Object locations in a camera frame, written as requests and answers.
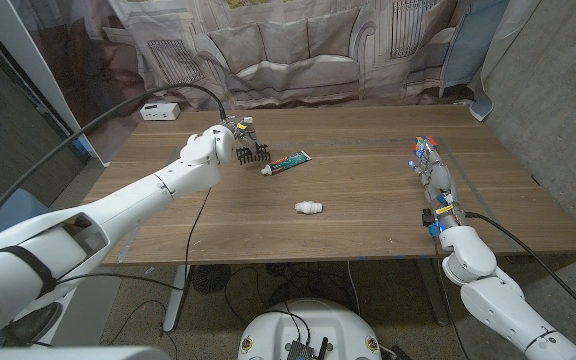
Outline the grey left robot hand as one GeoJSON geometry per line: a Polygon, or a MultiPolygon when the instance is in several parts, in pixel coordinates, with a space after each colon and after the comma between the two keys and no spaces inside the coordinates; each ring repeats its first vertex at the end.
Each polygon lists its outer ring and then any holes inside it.
{"type": "Polygon", "coordinates": [[[257,136],[251,116],[227,116],[218,120],[217,124],[227,127],[244,147],[256,152],[257,136]]]}

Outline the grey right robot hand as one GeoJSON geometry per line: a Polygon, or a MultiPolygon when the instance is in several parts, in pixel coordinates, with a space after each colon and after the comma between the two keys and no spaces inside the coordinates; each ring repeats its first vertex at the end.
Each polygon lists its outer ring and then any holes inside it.
{"type": "Polygon", "coordinates": [[[431,136],[418,136],[412,145],[415,160],[408,162],[424,186],[428,207],[422,210],[422,225],[432,236],[451,227],[466,225],[464,212],[459,208],[456,181],[437,147],[431,136]]]}

